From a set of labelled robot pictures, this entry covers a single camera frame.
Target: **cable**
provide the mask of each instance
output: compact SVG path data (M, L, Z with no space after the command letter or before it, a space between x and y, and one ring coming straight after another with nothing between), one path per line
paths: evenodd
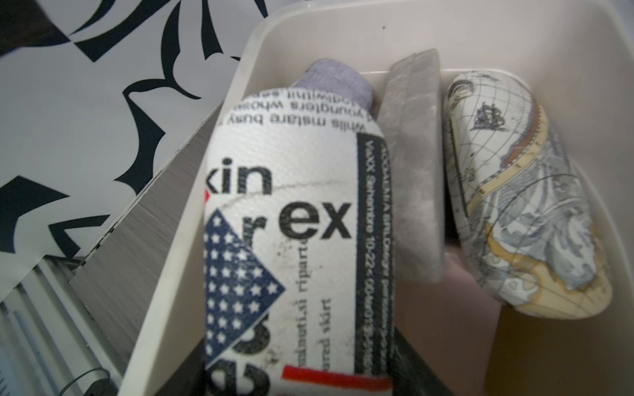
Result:
M75 377L74 380L72 380L71 382L67 383L65 387L62 388L62 390L60 390L60 392L57 394L57 396L62 396L64 394L64 392L66 392L68 390L68 388L70 388L75 382L79 381L83 376L85 376L86 374L92 373L93 371L105 371L106 375L108 376L108 382L106 382L106 386L105 388L101 391L101 393L99 393L99 396L103 395L103 392L106 391L106 389L108 388L108 385L110 384L110 371L106 370L103 367L96 367L94 369L90 369L88 371L86 371L84 374L81 374L78 377Z

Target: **american flag print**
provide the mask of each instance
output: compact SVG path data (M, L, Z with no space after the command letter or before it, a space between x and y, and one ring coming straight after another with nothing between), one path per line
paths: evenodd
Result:
M285 289L232 230L220 210L209 217L203 239L209 367L265 315Z

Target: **gray fabric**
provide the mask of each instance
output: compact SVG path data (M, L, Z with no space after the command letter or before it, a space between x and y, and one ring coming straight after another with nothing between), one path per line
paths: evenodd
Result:
M219 114L220 106L70 282L126 364Z
M444 269L444 179L438 51L392 66L377 123L392 167L396 275L438 283Z
M355 69L334 59L320 59L313 63L293 87L338 94L368 111L374 99L372 86Z

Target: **white wall with black pattern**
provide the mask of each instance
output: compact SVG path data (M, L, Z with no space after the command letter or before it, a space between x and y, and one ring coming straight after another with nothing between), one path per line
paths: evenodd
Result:
M223 99L253 28L297 0L39 0L0 58L0 300L87 255Z

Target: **map print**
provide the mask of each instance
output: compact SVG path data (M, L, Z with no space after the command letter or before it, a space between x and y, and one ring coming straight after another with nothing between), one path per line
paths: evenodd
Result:
M444 114L451 204L478 283L533 316L602 312L605 254L544 109L517 80L477 70L454 79Z

